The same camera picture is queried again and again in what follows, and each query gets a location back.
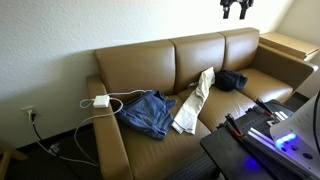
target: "couch armrest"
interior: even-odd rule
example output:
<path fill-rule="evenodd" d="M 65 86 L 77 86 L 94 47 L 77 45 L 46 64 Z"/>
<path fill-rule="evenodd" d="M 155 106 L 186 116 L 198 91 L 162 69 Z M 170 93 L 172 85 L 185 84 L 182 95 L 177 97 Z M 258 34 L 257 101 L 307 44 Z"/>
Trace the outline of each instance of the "couch armrest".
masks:
<path fill-rule="evenodd" d="M 318 70 L 314 64 L 262 44 L 259 44 L 250 66 L 287 83 L 293 88 L 292 93 Z"/>
<path fill-rule="evenodd" d="M 99 75 L 87 78 L 89 97 L 106 94 Z M 93 115 L 112 113 L 111 104 L 106 109 L 94 109 Z M 101 173 L 104 179 L 133 179 L 118 122 L 114 115 L 93 120 Z"/>

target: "white cloth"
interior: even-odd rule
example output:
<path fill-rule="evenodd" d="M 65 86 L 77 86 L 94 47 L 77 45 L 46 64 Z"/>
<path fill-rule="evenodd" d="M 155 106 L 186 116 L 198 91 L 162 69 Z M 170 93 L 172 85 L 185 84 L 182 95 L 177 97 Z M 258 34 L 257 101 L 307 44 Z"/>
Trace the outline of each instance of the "white cloth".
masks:
<path fill-rule="evenodd" d="M 184 102 L 172 123 L 172 126 L 180 134 L 183 131 L 190 134 L 195 134 L 198 114 L 200 113 L 203 104 L 209 95 L 209 88 L 212 84 L 214 84 L 214 80 L 213 67 L 201 73 L 197 88 Z"/>

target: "black table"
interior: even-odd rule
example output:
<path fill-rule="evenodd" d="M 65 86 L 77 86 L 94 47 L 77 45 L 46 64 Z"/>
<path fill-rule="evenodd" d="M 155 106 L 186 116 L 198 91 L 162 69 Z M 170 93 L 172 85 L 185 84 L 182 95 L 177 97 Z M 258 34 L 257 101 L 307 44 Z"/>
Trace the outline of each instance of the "black table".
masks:
<path fill-rule="evenodd" d="M 272 111 L 283 111 L 291 116 L 293 112 L 277 101 L 267 103 Z M 269 118 L 255 109 L 236 120 L 242 132 L 246 133 L 250 127 L 258 129 L 266 136 L 269 134 Z M 212 176 L 220 171 L 226 179 L 301 179 L 301 177 L 273 160 L 253 145 L 234 138 L 227 126 L 219 128 L 204 137 L 201 146 L 217 166 Z"/>

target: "wall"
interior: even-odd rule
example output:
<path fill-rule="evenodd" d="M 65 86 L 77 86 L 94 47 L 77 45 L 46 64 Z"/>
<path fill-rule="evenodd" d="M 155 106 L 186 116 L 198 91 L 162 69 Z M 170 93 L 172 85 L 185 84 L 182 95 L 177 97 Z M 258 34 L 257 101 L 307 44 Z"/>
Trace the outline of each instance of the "wall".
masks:
<path fill-rule="evenodd" d="M 295 1 L 277 28 L 277 32 L 320 45 L 320 21 L 318 20 L 320 1 Z M 320 67 L 320 53 L 311 61 Z M 303 84 L 298 92 L 311 98 L 320 90 L 320 71 Z"/>
<path fill-rule="evenodd" d="M 41 115 L 43 138 L 90 116 L 79 102 L 85 78 L 98 73 L 93 49 L 247 26 L 268 32 L 292 2 L 256 1 L 240 21 L 239 4 L 223 20 L 218 0 L 0 0 L 0 141 L 37 140 L 25 106 Z"/>

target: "couch cushion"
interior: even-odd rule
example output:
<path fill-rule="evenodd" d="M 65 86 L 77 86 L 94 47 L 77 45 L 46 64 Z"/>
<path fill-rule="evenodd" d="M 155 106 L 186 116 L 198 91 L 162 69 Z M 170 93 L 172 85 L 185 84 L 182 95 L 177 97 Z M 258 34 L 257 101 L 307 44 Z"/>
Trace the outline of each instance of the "couch cushion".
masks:
<path fill-rule="evenodd" d="M 222 69 L 235 71 L 248 67 L 257 51 L 259 30 L 242 28 L 220 33 L 226 38 Z"/>
<path fill-rule="evenodd" d="M 182 101 L 178 96 L 169 96 L 169 98 L 178 101 L 171 112 L 175 115 Z M 170 127 L 162 141 L 154 140 L 126 126 L 121 127 L 121 134 L 135 179 L 163 179 L 174 172 L 186 159 L 190 159 L 195 154 L 202 154 L 200 140 L 209 135 L 210 131 L 201 121 L 198 121 L 195 135 L 179 134 Z"/>
<path fill-rule="evenodd" d="M 225 40 L 219 33 L 202 34 L 171 39 L 176 50 L 176 82 L 174 93 L 198 81 L 202 71 L 214 67 L 220 71 L 223 63 Z"/>
<path fill-rule="evenodd" d="M 178 94 L 185 101 L 194 89 L 187 89 Z M 237 119 L 245 114 L 248 108 L 254 106 L 254 102 L 236 90 L 229 92 L 221 91 L 212 86 L 209 96 L 199 114 L 199 120 L 209 128 L 216 130 L 219 123 L 225 121 L 225 116 L 231 113 Z"/>
<path fill-rule="evenodd" d="M 291 86 L 256 69 L 249 68 L 239 72 L 248 77 L 247 84 L 240 92 L 252 100 L 260 98 L 265 102 L 271 99 L 284 102 L 292 93 Z"/>
<path fill-rule="evenodd" d="M 160 90 L 166 95 L 173 92 L 176 68 L 169 40 L 98 49 L 95 55 L 108 93 L 136 89 Z"/>

